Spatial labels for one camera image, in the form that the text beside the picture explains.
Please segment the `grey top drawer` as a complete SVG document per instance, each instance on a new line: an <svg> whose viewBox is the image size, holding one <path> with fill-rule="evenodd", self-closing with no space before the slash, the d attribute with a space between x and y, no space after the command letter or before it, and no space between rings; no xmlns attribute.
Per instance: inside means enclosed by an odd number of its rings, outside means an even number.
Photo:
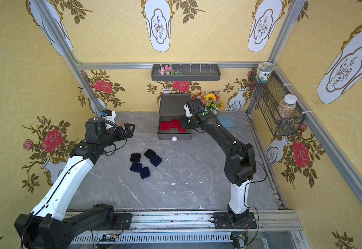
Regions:
<svg viewBox="0 0 362 249"><path fill-rule="evenodd" d="M159 140L172 140L173 137L176 137L177 140L191 140L192 133L191 129L186 129L185 133L180 133L178 129L170 129L169 131L161 131L160 130L160 123L162 121L171 121L172 119L179 119L181 121L182 126L182 119L183 116L159 116L159 125L157 130L157 137Z"/></svg>

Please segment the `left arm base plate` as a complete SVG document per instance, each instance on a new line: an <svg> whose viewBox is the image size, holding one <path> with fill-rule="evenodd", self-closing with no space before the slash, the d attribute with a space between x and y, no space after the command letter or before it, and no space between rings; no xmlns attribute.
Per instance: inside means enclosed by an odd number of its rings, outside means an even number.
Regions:
<svg viewBox="0 0 362 249"><path fill-rule="evenodd" d="M113 219L101 225L105 230L129 230L132 221L131 213L115 213Z"/></svg>

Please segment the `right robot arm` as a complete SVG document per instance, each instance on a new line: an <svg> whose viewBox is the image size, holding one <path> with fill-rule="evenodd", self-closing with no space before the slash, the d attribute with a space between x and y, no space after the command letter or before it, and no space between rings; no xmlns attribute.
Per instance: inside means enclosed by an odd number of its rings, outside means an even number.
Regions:
<svg viewBox="0 0 362 249"><path fill-rule="evenodd" d="M229 219L234 223L246 219L249 212L248 188L257 172L253 146L236 139L212 112L184 116L182 127L201 129L220 146L226 156L224 172L231 183L231 197L228 204Z"/></svg>

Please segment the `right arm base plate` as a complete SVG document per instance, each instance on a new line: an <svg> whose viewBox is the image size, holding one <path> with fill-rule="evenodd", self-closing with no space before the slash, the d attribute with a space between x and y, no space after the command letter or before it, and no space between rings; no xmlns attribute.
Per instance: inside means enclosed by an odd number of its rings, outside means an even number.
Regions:
<svg viewBox="0 0 362 249"><path fill-rule="evenodd" d="M253 212L247 211L242 214L232 212L213 213L212 222L215 229L257 229L257 220Z"/></svg>

